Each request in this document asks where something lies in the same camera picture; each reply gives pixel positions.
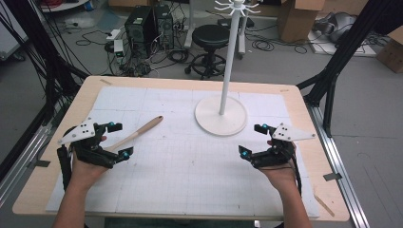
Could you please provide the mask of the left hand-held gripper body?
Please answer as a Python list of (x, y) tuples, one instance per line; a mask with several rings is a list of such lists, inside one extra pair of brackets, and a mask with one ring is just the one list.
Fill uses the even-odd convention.
[(100, 146), (102, 137), (107, 132), (107, 124), (98, 124), (91, 118), (87, 118), (66, 131), (58, 143), (60, 145), (69, 143), (82, 162), (111, 169), (119, 161), (119, 155), (106, 151)]

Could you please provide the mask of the black metal frame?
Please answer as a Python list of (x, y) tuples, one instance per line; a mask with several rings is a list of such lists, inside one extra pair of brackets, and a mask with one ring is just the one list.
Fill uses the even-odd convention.
[(335, 53), (326, 67), (317, 75), (297, 84), (298, 89), (312, 86), (310, 92), (303, 96), (304, 102), (308, 105), (319, 107), (322, 98), (326, 97), (322, 126), (328, 136), (332, 136), (331, 120), (336, 81), (343, 68), (354, 56), (356, 48), (376, 26), (381, 27), (384, 34), (388, 34), (402, 25), (403, 0), (368, 0), (350, 31), (341, 41), (340, 46), (345, 50)]
[(46, 102), (29, 124), (22, 137), (17, 141), (17, 144), (0, 163), (0, 181), (3, 181), (6, 175), (10, 173), (11, 168), (22, 155), (22, 150), (28, 145), (33, 133), (40, 125), (47, 124), (53, 117), (56, 102), (63, 97), (77, 94), (80, 86), (74, 80), (73, 75), (80, 79), (86, 79), (89, 76), (88, 73), (69, 63), (61, 56), (29, 0), (3, 0), (3, 2), (36, 50), (36, 53), (33, 53), (17, 31), (0, 13), (0, 22), (28, 55), (37, 75), (46, 80)]

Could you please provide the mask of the grey bag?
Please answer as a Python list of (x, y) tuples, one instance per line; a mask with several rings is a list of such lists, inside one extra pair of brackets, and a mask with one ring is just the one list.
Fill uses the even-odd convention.
[(314, 22), (312, 31), (319, 31), (336, 44), (346, 36), (355, 20), (355, 16), (346, 12), (330, 12)]

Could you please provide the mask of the wooden spoon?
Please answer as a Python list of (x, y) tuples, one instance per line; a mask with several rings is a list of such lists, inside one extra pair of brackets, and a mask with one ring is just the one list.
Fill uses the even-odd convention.
[(163, 116), (158, 116), (158, 117), (152, 119), (151, 121), (149, 121), (148, 123), (146, 123), (145, 125), (140, 127), (138, 130), (136, 130), (134, 133), (129, 135), (128, 137), (126, 137), (126, 138), (122, 139), (121, 141), (116, 142), (116, 143), (112, 144), (111, 146), (107, 147), (106, 151), (115, 152), (117, 148), (119, 148), (120, 146), (124, 145), (125, 143), (128, 143), (131, 140), (134, 140), (135, 138), (139, 137), (140, 135), (142, 135), (146, 131), (152, 129), (153, 127), (158, 125), (162, 120), (163, 120)]

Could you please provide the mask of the black round stool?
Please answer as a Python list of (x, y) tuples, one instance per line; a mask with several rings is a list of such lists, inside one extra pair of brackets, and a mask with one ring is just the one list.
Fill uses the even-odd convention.
[(228, 45), (229, 35), (229, 29), (219, 25), (203, 25), (196, 28), (192, 32), (192, 39), (204, 50), (204, 53), (194, 57), (184, 69), (184, 73), (190, 74), (194, 71), (201, 76), (202, 80), (223, 75), (226, 60), (216, 54), (216, 51)]

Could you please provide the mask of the large black computer tower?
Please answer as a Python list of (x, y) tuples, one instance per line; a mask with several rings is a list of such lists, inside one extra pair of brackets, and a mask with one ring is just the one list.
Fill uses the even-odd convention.
[(157, 37), (153, 8), (136, 6), (125, 21), (125, 32), (132, 52), (140, 58), (148, 58), (151, 43)]

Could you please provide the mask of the large cardboard box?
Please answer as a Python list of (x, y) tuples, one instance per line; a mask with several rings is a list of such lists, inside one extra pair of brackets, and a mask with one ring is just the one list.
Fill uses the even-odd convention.
[(325, 0), (281, 0), (278, 13), (279, 39), (286, 43), (302, 43), (323, 9)]

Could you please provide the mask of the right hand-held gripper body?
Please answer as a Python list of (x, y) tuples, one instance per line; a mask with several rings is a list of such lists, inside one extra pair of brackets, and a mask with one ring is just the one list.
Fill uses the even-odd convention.
[(273, 128), (274, 133), (270, 136), (271, 146), (266, 151), (252, 154), (250, 162), (255, 168), (287, 163), (295, 153), (293, 142), (310, 140), (316, 136), (315, 133), (303, 131), (285, 123)]

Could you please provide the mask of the thin wooden stick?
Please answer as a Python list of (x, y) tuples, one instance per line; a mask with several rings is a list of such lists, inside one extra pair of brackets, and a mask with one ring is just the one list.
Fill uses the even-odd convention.
[(335, 213), (331, 210), (331, 208), (317, 195), (314, 195), (316, 201), (326, 210), (326, 212), (331, 216), (334, 217)]

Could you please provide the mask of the aluminium rail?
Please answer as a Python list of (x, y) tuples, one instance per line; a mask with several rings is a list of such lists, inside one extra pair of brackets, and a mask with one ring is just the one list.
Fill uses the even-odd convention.
[(343, 160), (339, 155), (336, 143), (332, 136), (327, 135), (325, 128), (322, 126), (324, 117), (320, 108), (308, 104), (307, 110), (311, 116), (318, 138), (322, 144), (322, 147), (324, 148), (324, 153), (332, 169), (332, 173), (328, 176), (328, 180), (336, 181), (354, 227), (371, 228), (354, 187), (350, 181)]
[(25, 172), (39, 161), (40, 153), (48, 145), (52, 135), (51, 125), (40, 125), (28, 135), (28, 142), (22, 147), (21, 154), (6, 172), (0, 181), (0, 208), (2, 208), (12, 195), (15, 186), (23, 178)]

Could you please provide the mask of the white hook stand rack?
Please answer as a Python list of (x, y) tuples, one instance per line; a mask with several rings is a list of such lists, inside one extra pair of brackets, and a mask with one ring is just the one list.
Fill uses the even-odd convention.
[(255, 5), (246, 5), (245, 0), (229, 0), (228, 3), (221, 3), (218, 10), (231, 10), (231, 27), (229, 45), (226, 56), (224, 79), (220, 96), (206, 97), (200, 100), (195, 108), (194, 115), (198, 125), (216, 136), (233, 136), (240, 133), (247, 124), (247, 110), (237, 99), (229, 97), (229, 86), (232, 73), (232, 66), (235, 56), (236, 43), (239, 32), (240, 18), (246, 21), (249, 12), (254, 13)]

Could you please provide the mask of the white grid mat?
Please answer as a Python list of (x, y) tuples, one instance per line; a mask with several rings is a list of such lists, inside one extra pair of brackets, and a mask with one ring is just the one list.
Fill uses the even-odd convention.
[(188, 218), (279, 218), (278, 191), (266, 177), (240, 157), (244, 146), (255, 152), (267, 147), (257, 124), (278, 126), (291, 121), (283, 96), (235, 92), (248, 113), (237, 135), (219, 137), (196, 122), (197, 103), (205, 90), (105, 86), (89, 116), (98, 124), (122, 124), (105, 144), (127, 137), (151, 119), (163, 121), (129, 142), (134, 153), (116, 164), (91, 187), (86, 211)]

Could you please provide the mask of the small cardboard box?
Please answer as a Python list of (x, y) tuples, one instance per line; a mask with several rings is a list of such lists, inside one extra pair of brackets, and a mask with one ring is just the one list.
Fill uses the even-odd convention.
[(376, 59), (394, 73), (403, 73), (403, 26), (389, 34), (391, 40), (377, 54)]

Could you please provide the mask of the person's left hand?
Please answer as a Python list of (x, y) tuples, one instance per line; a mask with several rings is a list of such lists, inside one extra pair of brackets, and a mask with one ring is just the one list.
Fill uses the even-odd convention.
[(80, 161), (76, 153), (73, 153), (72, 174), (68, 188), (88, 191), (106, 171), (103, 166)]

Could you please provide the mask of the person's right hand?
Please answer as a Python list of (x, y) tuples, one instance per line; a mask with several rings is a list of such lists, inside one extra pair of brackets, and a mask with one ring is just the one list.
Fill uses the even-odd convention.
[(295, 166), (292, 161), (281, 165), (262, 167), (259, 171), (267, 177), (278, 191), (297, 186)]

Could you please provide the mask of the white power adapter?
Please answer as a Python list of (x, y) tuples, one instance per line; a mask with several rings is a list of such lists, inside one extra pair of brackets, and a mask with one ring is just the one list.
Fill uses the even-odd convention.
[(118, 64), (120, 64), (125, 57), (123, 41), (121, 39), (114, 40), (113, 48), (114, 48), (114, 54), (116, 57), (116, 61)]

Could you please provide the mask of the white flat board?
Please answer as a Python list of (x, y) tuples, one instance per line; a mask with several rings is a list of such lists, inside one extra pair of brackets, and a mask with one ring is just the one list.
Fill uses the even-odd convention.
[[(330, 38), (319, 31), (310, 31), (308, 34), (308, 43), (315, 54), (334, 55), (345, 47), (337, 47)], [(354, 52), (355, 57), (375, 57), (375, 51), (366, 43), (362, 42)]]

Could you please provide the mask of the slim black computer tower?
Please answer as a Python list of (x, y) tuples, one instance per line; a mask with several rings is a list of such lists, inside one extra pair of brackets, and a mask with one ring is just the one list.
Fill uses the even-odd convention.
[(154, 8), (158, 41), (161, 48), (174, 47), (173, 18), (167, 5), (158, 5)]

